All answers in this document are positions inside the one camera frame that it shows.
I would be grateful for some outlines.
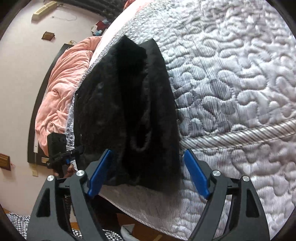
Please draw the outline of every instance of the quilted stitching pattern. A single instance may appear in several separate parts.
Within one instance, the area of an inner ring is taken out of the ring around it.
[[[117,33],[94,64],[124,34],[137,44],[150,38],[157,42],[185,142],[295,118],[296,40],[265,0],[155,1]],[[70,108],[68,143],[73,141],[72,124]],[[244,147],[193,151],[229,177],[251,177],[273,237],[296,206],[295,145],[291,135]],[[186,240],[205,200],[196,192],[186,167],[182,170],[184,178],[175,196],[125,185],[103,187],[101,194],[140,222]],[[230,197],[216,236],[223,232],[229,206]]]

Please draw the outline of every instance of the blue gripper pad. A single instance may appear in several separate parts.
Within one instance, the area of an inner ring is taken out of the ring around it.
[[[99,164],[89,180],[89,190],[87,192],[87,195],[90,198],[94,198],[94,196],[99,194],[106,179],[112,159],[113,153],[112,151],[107,149],[101,156],[100,160],[97,161],[99,162]]]
[[[208,199],[211,193],[208,188],[207,177],[195,160],[195,156],[193,156],[189,150],[186,150],[184,153],[184,162],[198,193],[205,199]]]

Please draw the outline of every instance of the black garment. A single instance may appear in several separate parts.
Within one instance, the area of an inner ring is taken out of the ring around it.
[[[137,45],[124,36],[89,73],[75,93],[74,135],[85,149],[78,169],[115,151],[105,184],[172,188],[180,174],[177,117],[153,39]]]

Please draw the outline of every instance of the wooden floor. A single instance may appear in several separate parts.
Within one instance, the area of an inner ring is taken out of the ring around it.
[[[173,238],[166,234],[163,234],[155,229],[149,228],[146,225],[141,224],[137,220],[127,216],[125,214],[117,214],[118,222],[120,226],[125,224],[135,224],[132,235],[140,241],[177,241],[179,239]],[[78,223],[71,223],[73,229],[79,230]]]

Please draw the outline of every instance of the silver screw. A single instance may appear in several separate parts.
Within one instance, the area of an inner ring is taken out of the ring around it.
[[[214,170],[214,171],[213,171],[213,175],[214,175],[215,177],[219,177],[219,176],[221,175],[221,172],[219,172],[218,170]]]
[[[82,177],[84,175],[84,170],[79,170],[76,172],[76,175]]]
[[[47,177],[47,180],[48,180],[49,182],[51,182],[53,179],[54,179],[54,176],[53,176],[53,175],[50,175],[50,176]]]
[[[250,178],[249,178],[248,176],[243,176],[242,179],[243,179],[245,182],[250,181]]]

